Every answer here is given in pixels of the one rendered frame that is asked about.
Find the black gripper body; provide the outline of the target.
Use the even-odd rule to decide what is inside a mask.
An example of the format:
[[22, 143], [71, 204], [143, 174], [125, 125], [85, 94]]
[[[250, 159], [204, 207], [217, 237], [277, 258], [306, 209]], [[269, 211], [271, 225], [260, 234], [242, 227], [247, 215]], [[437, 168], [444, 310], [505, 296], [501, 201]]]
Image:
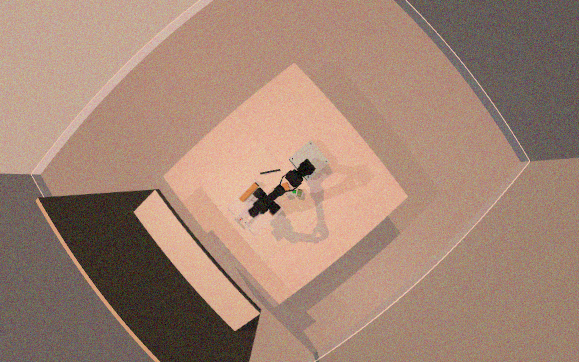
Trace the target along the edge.
[[[253, 193], [253, 196], [254, 196], [256, 199], [257, 199], [257, 198], [258, 198], [258, 199], [259, 199], [259, 198], [262, 198], [263, 196], [265, 196], [265, 195], [263, 194], [263, 192], [264, 192], [264, 191], [263, 191], [261, 188], [258, 188], [258, 189]], [[267, 195], [266, 195], [266, 196], [267, 196]], [[266, 196], [265, 196], [265, 197], [266, 197]], [[280, 209], [280, 207], [279, 207], [277, 204], [275, 205], [273, 202], [271, 202], [271, 206], [269, 206], [269, 207], [271, 208], [270, 212], [271, 212], [273, 215], [275, 215], [275, 214], [279, 211], [279, 209]]]

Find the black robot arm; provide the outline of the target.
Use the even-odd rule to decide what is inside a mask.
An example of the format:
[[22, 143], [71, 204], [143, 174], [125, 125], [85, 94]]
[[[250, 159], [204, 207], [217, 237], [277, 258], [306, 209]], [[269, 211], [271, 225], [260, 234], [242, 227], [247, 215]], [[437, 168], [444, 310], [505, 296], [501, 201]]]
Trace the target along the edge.
[[282, 182], [281, 179], [280, 184], [274, 188], [275, 190], [273, 190], [268, 196], [266, 197], [263, 196], [262, 198], [259, 198], [252, 204], [253, 206], [248, 211], [249, 215], [256, 217], [258, 214], [266, 213], [269, 209], [268, 207], [271, 206], [271, 202], [273, 202], [279, 196], [281, 197], [286, 192], [294, 191], [298, 186], [302, 184], [303, 181], [302, 177], [305, 177], [306, 175], [308, 176], [311, 175], [315, 169], [316, 168], [312, 165], [312, 163], [308, 159], [304, 160], [297, 168], [297, 170], [295, 169], [290, 170], [282, 177], [282, 179], [285, 177], [294, 189], [286, 191], [281, 185]]

